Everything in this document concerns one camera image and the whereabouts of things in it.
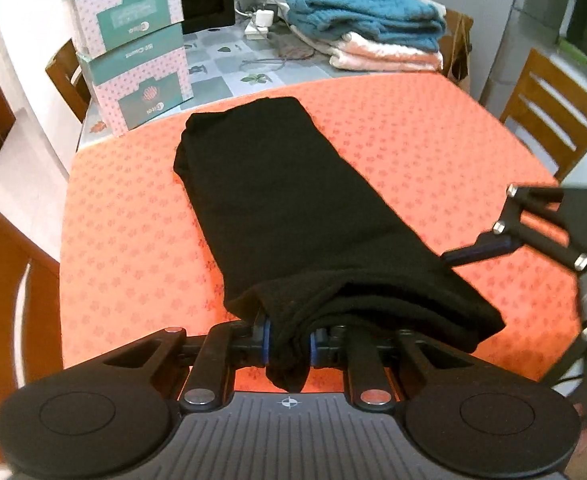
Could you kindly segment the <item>wooden chair with slats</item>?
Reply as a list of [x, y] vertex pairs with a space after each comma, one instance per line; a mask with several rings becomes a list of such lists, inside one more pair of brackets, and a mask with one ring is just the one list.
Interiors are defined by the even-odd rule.
[[499, 121], [533, 137], [558, 181], [587, 153], [587, 91], [539, 50], [530, 50]]

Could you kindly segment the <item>lower pink teal box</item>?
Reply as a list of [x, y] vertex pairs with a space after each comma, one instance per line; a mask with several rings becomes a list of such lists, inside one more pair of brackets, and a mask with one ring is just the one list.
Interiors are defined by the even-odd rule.
[[194, 96], [179, 24], [98, 58], [76, 57], [100, 116], [114, 134], [129, 132]]

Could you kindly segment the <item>black garment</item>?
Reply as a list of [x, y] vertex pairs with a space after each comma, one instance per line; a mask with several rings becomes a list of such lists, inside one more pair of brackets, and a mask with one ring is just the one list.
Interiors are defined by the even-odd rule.
[[266, 374], [278, 388], [303, 388], [318, 328], [413, 330], [472, 352], [504, 327], [290, 96], [191, 115], [174, 170], [222, 272], [225, 308], [269, 319]]

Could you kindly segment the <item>pink folded towel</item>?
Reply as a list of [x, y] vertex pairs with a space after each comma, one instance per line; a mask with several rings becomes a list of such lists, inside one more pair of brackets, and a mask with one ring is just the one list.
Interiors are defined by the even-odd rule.
[[295, 25], [291, 31], [314, 50], [325, 54], [337, 70], [349, 72], [439, 72], [443, 56], [439, 50], [426, 52], [400, 44], [378, 44], [357, 32], [348, 32], [340, 39], [327, 41], [313, 39]]

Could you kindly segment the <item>left wooden chair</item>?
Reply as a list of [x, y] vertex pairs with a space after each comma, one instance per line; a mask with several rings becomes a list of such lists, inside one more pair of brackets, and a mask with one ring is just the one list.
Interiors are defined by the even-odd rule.
[[0, 213], [0, 404], [61, 369], [59, 263]]

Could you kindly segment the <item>white power adapter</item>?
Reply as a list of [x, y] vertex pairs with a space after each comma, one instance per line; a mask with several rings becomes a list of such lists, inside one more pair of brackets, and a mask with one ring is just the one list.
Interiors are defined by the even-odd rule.
[[249, 15], [244, 28], [246, 40], [266, 40], [270, 26], [274, 24], [276, 13], [272, 9], [258, 9]]

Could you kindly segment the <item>orange patterned tablecloth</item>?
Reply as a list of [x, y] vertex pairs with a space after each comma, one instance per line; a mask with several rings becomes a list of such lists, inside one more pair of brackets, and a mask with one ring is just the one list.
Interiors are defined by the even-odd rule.
[[[331, 78], [270, 90], [316, 127], [435, 252], [470, 244], [511, 183], [549, 185], [543, 165], [440, 75]], [[226, 321], [223, 278], [173, 162], [185, 110], [83, 148], [64, 207], [60, 318], [65, 366], [167, 326], [191, 335]], [[480, 359], [541, 378], [578, 335], [577, 283], [528, 248], [461, 276], [502, 312]]]

